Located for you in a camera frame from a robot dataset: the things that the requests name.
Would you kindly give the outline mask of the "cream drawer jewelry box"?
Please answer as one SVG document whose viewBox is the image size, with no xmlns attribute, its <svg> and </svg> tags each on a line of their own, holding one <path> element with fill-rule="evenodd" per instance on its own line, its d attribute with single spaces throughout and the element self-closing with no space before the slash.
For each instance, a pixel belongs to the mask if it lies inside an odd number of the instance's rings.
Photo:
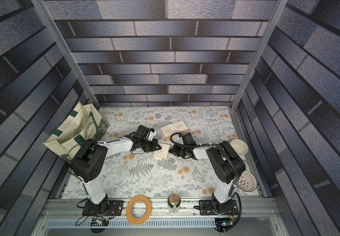
<svg viewBox="0 0 340 236">
<path fill-rule="evenodd" d="M 158 145 L 161 147 L 161 149 L 156 150 L 153 153 L 153 157 L 157 159 L 167 159 L 171 146 L 169 144 L 163 144 L 163 143 L 158 143 Z"/>
</svg>

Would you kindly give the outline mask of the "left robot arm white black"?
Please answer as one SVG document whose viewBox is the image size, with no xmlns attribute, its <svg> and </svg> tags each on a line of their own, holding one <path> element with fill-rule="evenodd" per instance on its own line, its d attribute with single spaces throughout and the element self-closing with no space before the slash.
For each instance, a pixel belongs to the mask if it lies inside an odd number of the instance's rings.
<svg viewBox="0 0 340 236">
<path fill-rule="evenodd" d="M 140 125 L 137 131 L 122 138 L 102 142 L 95 138 L 79 143 L 80 149 L 70 162 L 74 175 L 83 183 L 88 202 L 95 208 L 107 207 L 108 196 L 103 190 L 100 174 L 106 157 L 128 151 L 142 149 L 143 152 L 154 152 L 161 149 L 154 128 Z"/>
</svg>

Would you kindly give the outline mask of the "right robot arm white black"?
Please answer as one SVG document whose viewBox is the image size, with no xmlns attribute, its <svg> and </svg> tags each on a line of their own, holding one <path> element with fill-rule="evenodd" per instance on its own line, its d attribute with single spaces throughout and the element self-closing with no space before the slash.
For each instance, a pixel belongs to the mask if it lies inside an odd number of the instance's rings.
<svg viewBox="0 0 340 236">
<path fill-rule="evenodd" d="M 190 132 L 173 133 L 170 136 L 173 148 L 170 150 L 175 156 L 183 159 L 208 160 L 218 177 L 219 182 L 212 194 L 215 204 L 225 206 L 235 197 L 233 190 L 246 165 L 239 154 L 228 141 L 218 144 L 196 144 Z"/>
</svg>

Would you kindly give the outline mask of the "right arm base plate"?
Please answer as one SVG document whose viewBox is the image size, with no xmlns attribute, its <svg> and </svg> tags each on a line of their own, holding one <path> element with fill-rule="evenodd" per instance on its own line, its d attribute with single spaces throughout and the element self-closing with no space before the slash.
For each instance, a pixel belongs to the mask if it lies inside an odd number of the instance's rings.
<svg viewBox="0 0 340 236">
<path fill-rule="evenodd" d="M 199 210 L 200 215 L 239 215 L 236 200 L 229 200 L 223 204 L 215 200 L 199 200 L 194 208 Z"/>
</svg>

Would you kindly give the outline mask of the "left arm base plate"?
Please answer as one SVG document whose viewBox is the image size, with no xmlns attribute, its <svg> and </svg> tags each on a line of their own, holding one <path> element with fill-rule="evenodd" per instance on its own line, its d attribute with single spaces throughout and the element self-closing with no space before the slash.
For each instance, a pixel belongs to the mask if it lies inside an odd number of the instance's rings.
<svg viewBox="0 0 340 236">
<path fill-rule="evenodd" d="M 85 200 L 85 206 L 82 207 L 82 216 L 121 216 L 123 210 L 122 200 L 103 200 L 96 205 L 89 199 Z"/>
</svg>

